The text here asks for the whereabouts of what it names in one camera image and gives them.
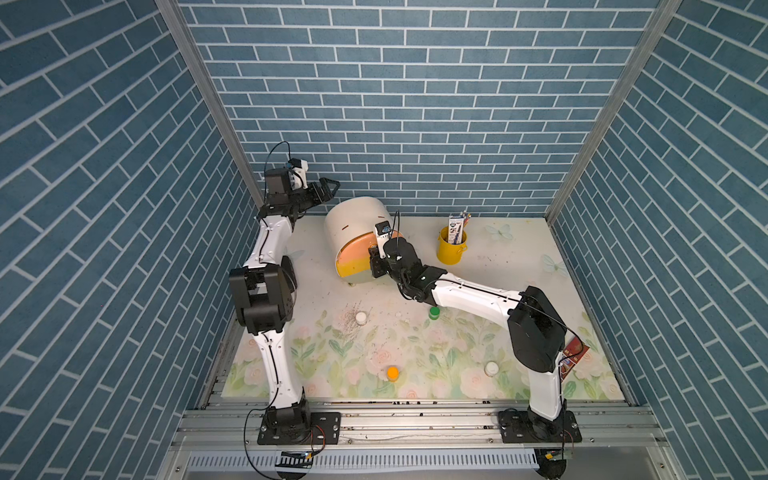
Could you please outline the orange top drawer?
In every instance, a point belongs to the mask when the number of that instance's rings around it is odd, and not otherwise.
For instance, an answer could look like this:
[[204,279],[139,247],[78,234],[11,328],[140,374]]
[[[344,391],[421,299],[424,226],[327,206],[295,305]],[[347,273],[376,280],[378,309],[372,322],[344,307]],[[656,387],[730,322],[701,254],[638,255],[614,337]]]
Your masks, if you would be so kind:
[[377,235],[374,231],[369,231],[349,240],[338,252],[337,262],[346,264],[360,259],[368,259],[368,249],[374,247],[378,249]]

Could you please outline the orange paint can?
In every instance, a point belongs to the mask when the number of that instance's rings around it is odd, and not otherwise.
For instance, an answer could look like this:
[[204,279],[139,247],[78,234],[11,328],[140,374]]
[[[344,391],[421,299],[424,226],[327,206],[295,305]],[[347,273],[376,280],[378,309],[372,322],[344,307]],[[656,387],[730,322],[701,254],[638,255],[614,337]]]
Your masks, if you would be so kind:
[[386,369],[386,377],[390,382],[396,382],[399,379],[400,370],[396,366],[389,366]]

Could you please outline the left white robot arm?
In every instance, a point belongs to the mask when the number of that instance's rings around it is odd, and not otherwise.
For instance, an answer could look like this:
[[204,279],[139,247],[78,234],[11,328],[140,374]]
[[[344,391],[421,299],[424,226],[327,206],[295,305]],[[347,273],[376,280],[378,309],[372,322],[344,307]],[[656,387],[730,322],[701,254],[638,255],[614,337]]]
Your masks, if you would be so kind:
[[245,264],[229,273],[238,323],[258,346],[269,385],[269,409],[296,409],[305,403],[295,380],[285,334],[298,289],[287,243],[306,212],[335,197],[340,183],[307,180],[308,163],[297,158],[264,172],[265,203],[256,216],[259,227]]

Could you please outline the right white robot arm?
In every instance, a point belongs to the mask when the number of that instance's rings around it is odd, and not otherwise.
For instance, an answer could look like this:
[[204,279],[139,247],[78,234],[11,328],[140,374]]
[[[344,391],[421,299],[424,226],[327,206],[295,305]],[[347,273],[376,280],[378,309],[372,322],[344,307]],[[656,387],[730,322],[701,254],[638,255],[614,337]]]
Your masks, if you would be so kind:
[[422,263],[401,237],[370,247],[368,255],[372,275],[390,277],[405,299],[458,309],[506,329],[517,361],[528,371],[530,416],[548,422],[561,416],[567,328],[542,290],[504,291],[461,279]]

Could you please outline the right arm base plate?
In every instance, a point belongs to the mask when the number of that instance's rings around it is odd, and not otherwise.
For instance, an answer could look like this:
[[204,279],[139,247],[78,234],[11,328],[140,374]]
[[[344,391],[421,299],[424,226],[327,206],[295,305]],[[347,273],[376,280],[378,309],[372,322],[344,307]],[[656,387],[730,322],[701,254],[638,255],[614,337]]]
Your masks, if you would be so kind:
[[547,420],[531,410],[505,409],[497,414],[504,443],[580,443],[582,435],[575,415],[563,410]]

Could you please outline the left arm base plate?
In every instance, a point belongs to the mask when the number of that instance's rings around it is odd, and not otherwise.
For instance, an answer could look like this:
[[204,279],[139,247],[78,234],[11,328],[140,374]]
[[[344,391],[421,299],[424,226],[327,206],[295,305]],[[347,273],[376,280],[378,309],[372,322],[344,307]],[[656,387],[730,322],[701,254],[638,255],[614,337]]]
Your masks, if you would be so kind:
[[340,412],[307,412],[270,409],[262,420],[259,445],[337,445],[341,428]]

